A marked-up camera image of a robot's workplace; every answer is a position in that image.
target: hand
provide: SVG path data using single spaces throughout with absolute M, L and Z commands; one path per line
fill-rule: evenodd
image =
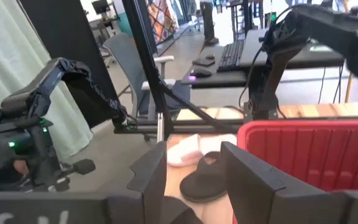
M 20 160 L 14 161 L 13 167 L 15 167 L 15 170 L 22 175 L 27 175 L 29 173 L 29 168 L 27 167 L 25 161 L 20 161 Z

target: black monitor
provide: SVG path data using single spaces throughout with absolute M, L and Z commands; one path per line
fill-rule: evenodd
M 92 2 L 92 6 L 97 14 L 102 14 L 110 11 L 109 3 L 107 3 L 107 0 L 94 1 Z

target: wooden surface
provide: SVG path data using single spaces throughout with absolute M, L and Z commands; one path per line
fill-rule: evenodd
M 317 116 L 358 116 L 358 104 L 336 105 L 296 105 L 281 106 L 281 111 L 289 117 L 317 117 Z M 241 119 L 242 113 L 228 108 L 208 108 L 204 110 L 216 119 Z M 177 120 L 200 119 L 190 110 L 182 110 Z M 190 135 L 173 134 L 167 142 L 168 150 Z M 204 224 L 229 224 L 232 223 L 233 211 L 227 194 L 210 203 L 193 203 L 185 200 L 180 193 L 179 184 L 188 174 L 196 170 L 196 165 L 181 168 L 167 167 L 167 185 L 165 195 L 173 196 L 184 201 L 190 206 Z

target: keyboard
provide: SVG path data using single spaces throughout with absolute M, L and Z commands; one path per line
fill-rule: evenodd
M 231 44 L 224 46 L 221 61 L 217 72 L 231 72 L 240 70 L 239 62 L 242 54 L 244 40 L 235 40 Z

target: red plastic crate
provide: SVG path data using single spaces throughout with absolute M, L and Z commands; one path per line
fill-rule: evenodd
M 358 189 L 358 120 L 254 121 L 237 146 L 322 190 Z

